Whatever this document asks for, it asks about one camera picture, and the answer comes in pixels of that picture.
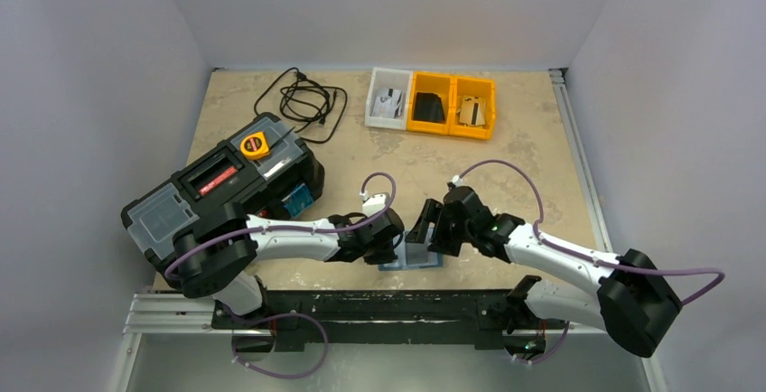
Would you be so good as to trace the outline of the blue card holder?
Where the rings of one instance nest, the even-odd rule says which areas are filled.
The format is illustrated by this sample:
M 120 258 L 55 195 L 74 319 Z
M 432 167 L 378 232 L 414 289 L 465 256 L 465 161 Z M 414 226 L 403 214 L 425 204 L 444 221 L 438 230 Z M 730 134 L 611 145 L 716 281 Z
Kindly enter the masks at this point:
M 395 245 L 397 258 L 389 263 L 378 265 L 381 272 L 419 270 L 427 268 L 441 268 L 444 266 L 443 256 L 439 253 L 430 252 L 426 244 L 410 242 L 406 240 L 408 231 Z

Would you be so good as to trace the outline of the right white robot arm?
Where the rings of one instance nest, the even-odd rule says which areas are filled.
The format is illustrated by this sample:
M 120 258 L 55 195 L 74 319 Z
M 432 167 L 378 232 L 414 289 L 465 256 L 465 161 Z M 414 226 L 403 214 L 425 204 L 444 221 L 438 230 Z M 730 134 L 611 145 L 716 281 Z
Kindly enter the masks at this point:
M 508 294 L 509 331 L 560 320 L 605 331 L 629 353 L 652 356 L 682 310 L 674 290 L 644 253 L 591 250 L 536 230 L 520 217 L 492 213 L 468 186 L 425 202 L 406 241 L 456 257 L 465 244 L 482 255 L 553 276 L 525 276 Z

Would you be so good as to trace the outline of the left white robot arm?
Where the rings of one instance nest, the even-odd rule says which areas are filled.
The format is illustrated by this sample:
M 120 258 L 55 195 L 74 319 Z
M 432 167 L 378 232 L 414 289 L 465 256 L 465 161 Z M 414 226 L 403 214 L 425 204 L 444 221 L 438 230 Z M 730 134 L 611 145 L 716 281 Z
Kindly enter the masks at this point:
M 248 328 L 266 322 L 269 303 L 261 281 L 249 275 L 255 261 L 311 259 L 320 262 L 382 264 L 395 259 L 404 233 L 392 209 L 370 217 L 332 215 L 290 222 L 247 215 L 238 203 L 193 222 L 173 236 L 174 258 L 162 273 L 190 299 L 210 296 Z

